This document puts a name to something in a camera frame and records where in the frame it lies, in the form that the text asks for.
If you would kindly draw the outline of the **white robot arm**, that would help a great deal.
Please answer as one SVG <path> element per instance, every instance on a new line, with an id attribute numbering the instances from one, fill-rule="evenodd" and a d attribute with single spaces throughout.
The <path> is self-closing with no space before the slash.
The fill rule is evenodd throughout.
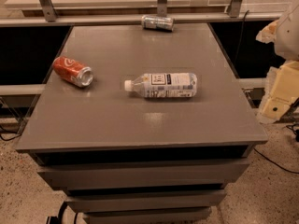
<path id="1" fill-rule="evenodd" d="M 266 25 L 256 40 L 272 43 L 275 54 L 283 59 L 279 67 L 269 68 L 258 108 L 258 121 L 269 124 L 279 121 L 299 100 L 299 0 Z"/>

